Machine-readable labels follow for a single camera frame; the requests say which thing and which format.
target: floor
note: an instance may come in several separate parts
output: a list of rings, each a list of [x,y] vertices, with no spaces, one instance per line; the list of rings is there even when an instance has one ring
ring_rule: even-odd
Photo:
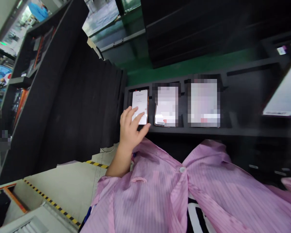
[[[104,151],[112,149],[114,150],[110,153],[101,151],[93,155],[92,161],[109,166],[116,153],[117,144],[112,148],[103,148]],[[81,223],[94,198],[97,183],[105,173],[105,168],[75,161],[25,179]],[[14,194],[29,210],[38,208],[45,201],[45,198],[23,180],[17,181]]]

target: pink striped smock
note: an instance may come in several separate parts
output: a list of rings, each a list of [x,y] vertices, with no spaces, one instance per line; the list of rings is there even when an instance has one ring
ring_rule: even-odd
[[[98,182],[81,233],[186,232],[189,196],[217,233],[291,233],[291,192],[231,164],[223,144],[205,140],[182,164],[148,139],[134,151],[131,172]]]

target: black rack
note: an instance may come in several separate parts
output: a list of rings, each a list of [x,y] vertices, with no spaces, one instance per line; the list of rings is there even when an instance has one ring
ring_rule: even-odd
[[[0,184],[21,179],[33,173],[48,117],[62,73],[88,14],[84,1],[70,0],[47,20],[28,30],[13,69],[11,84],[3,97],[0,119]],[[19,78],[28,65],[33,38],[56,30],[40,64],[27,78]],[[30,85],[27,100],[14,129],[9,114],[18,88]]]

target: label sticker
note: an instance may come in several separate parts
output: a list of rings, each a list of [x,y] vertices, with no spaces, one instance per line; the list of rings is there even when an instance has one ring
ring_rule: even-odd
[[[277,51],[278,51],[279,55],[285,55],[286,54],[285,49],[283,47],[277,48]]]

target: blue shirt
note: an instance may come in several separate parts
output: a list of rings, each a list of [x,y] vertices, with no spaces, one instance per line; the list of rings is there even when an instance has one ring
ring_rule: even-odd
[[[30,2],[28,4],[29,10],[33,14],[33,16],[39,21],[42,22],[46,19],[49,14],[48,11],[44,7],[39,7],[37,4]]]

